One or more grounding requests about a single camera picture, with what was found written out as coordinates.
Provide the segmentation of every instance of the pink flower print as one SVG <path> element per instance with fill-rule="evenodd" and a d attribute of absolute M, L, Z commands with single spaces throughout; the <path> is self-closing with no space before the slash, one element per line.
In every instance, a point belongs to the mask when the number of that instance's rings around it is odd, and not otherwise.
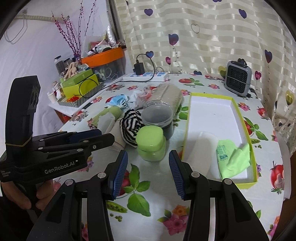
<path fill-rule="evenodd" d="M 91 168 L 93 166 L 94 162 L 92 161 L 92 159 L 90 161 L 87 161 L 87 167 Z"/>
<path fill-rule="evenodd" d="M 261 177 L 261 165 L 258 165 L 257 163 L 256 163 L 256 167 L 257 167 L 257 178 L 259 178 L 259 177 Z"/>
<path fill-rule="evenodd" d="M 239 108 L 242 108 L 244 111 L 251 110 L 250 107 L 249 107 L 248 105 L 246 105 L 245 103 L 242 103 L 242 102 L 238 103 L 237 106 L 238 106 Z"/>
<path fill-rule="evenodd" d="M 92 156 L 87 159 L 87 167 L 78 170 L 77 172 L 88 172 L 90 168 L 93 167 L 94 162 L 92 161 Z"/>
<path fill-rule="evenodd" d="M 108 87 L 107 91 L 114 92 L 115 90 L 120 90 L 123 87 L 125 87 L 125 85 L 116 85 L 116 84 L 113 84 L 113 85 L 111 85 L 111 86 Z"/>
<path fill-rule="evenodd" d="M 103 98 L 101 96 L 98 96 L 92 101 L 92 103 L 100 102 L 101 99 L 103 99 Z"/>
<path fill-rule="evenodd" d="M 181 90 L 181 92 L 182 92 L 183 96 L 190 95 L 190 93 L 191 93 L 188 90 Z"/>
<path fill-rule="evenodd" d="M 271 135 L 271 137 L 272 137 L 271 140 L 277 142 L 276 132 L 274 130 L 272 132 L 273 132 L 273 134 Z"/>
<path fill-rule="evenodd" d="M 61 187 L 61 183 L 60 183 L 60 179 L 59 178 L 57 181 L 53 181 L 53 188 L 54 188 L 54 191 L 56 192 L 60 187 Z"/>
<path fill-rule="evenodd" d="M 276 227 L 277 227 L 277 224 L 273 225 L 272 226 L 272 229 L 270 230 L 269 235 L 270 235 L 271 238 L 274 236 L 274 233 L 276 231 Z"/>
<path fill-rule="evenodd" d="M 163 224 L 168 229 L 169 235 L 172 236 L 186 230 L 187 220 L 187 215 L 179 217 L 176 214 L 172 214 L 171 218 L 163 222 Z"/>
<path fill-rule="evenodd" d="M 215 84 L 210 84 L 210 85 L 208 85 L 208 87 L 210 87 L 210 88 L 212 88 L 214 90 L 220 89 L 220 87 L 218 85 L 215 85 Z"/>
<path fill-rule="evenodd" d="M 81 230 L 81 234 L 82 234 L 82 237 L 85 239 L 85 241 L 89 241 L 89 233 L 87 231 L 87 227 L 84 227 Z"/>
<path fill-rule="evenodd" d="M 138 88 L 137 85 L 133 85 L 133 86 L 128 87 L 127 89 L 128 89 L 128 90 L 135 90 L 135 89 L 137 89 L 137 88 Z"/>

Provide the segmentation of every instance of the floral tablecloth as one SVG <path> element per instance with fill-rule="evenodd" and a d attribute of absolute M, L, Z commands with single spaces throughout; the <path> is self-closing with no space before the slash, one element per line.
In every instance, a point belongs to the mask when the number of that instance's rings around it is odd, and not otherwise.
<path fill-rule="evenodd" d="M 174 241 L 183 239 L 190 201 L 182 201 L 177 195 L 168 164 L 168 153 L 173 149 L 176 149 L 178 153 L 182 151 L 191 92 L 231 96 L 237 102 L 252 139 L 258 175 L 258 183 L 241 192 L 249 201 L 271 239 L 281 213 L 284 172 L 272 123 L 255 92 L 249 91 L 250 95 L 242 98 L 226 90 L 223 86 L 223 79 L 203 75 L 171 74 L 169 81 L 177 85 L 184 96 L 182 107 L 174 119 L 174 134 L 168 141 L 166 156 L 158 163 L 144 161 L 135 148 L 126 145 L 128 167 L 122 185 L 125 188 L 122 188 L 121 196 L 115 200 L 115 203 L 109 205 L 109 218 L 114 240 Z M 109 87 L 94 100 L 91 106 L 75 115 L 60 131 L 89 130 L 90 119 L 107 106 L 106 102 L 111 97 L 120 94 L 129 96 L 133 90 L 142 89 L 148 84 L 157 86 L 159 83 L 118 83 Z M 88 159 L 88 167 L 55 179 L 55 189 L 58 189 L 68 178 L 76 182 L 90 179 L 95 174 L 104 171 L 109 162 L 115 161 L 117 155 L 118 152 L 110 148 L 93 152 Z M 214 201 L 211 200 L 210 240 L 213 240 L 215 232 L 214 210 Z M 88 240 L 85 200 L 82 212 L 82 233 L 83 237 Z"/>

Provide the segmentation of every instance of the black and white striped cloth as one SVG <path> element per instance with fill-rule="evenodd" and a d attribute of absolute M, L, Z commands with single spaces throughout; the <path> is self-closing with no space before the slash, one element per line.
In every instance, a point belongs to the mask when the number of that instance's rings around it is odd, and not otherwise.
<path fill-rule="evenodd" d="M 132 147 L 137 147 L 136 135 L 145 125 L 142 122 L 139 111 L 128 110 L 120 120 L 120 132 L 122 139 Z"/>

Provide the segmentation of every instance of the green box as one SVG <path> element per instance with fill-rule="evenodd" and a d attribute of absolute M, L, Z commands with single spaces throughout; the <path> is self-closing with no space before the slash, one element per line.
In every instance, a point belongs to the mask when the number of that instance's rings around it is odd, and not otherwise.
<path fill-rule="evenodd" d="M 78 74 L 62 82 L 61 87 L 64 88 L 64 87 L 69 87 L 69 86 L 74 86 L 76 84 L 79 84 L 81 81 L 85 80 L 86 78 L 90 77 L 93 74 L 94 73 L 91 69 L 81 71 Z"/>
<path fill-rule="evenodd" d="M 97 87 L 99 85 L 99 81 L 95 74 L 92 76 L 89 76 L 88 78 L 82 80 L 80 83 L 63 87 L 63 92 L 67 99 L 72 98 L 73 96 L 81 96 L 85 95 L 89 91 L 91 91 L 93 88 Z"/>

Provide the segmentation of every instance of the white wall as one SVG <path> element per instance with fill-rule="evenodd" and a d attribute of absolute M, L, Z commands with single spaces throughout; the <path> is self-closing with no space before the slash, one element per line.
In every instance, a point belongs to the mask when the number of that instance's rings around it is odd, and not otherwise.
<path fill-rule="evenodd" d="M 28 15 L 51 16 L 51 11 L 55 16 L 61 13 L 64 16 L 69 15 L 77 28 L 80 2 L 81 0 L 31 0 L 25 8 L 28 9 Z M 83 1 L 82 33 L 84 33 L 93 2 L 94 0 Z M 97 0 L 94 18 L 91 18 L 87 35 L 101 36 L 108 25 L 106 1 Z M 14 20 L 7 30 L 8 37 L 13 39 L 22 26 L 23 20 Z M 52 83 L 58 79 L 53 59 L 59 55 L 62 59 L 73 57 L 68 44 L 55 24 L 51 22 L 28 20 L 28 28 L 17 43 L 12 45 L 4 37 L 0 40 L 0 153 L 5 150 L 6 107 L 10 87 L 15 78 L 37 75 L 41 85 L 39 103 L 34 117 L 34 136 L 58 131 L 62 126 L 55 111 L 47 106 L 49 100 L 46 94 L 51 90 Z M 127 60 L 127 62 L 127 71 L 131 72 L 130 61 Z"/>

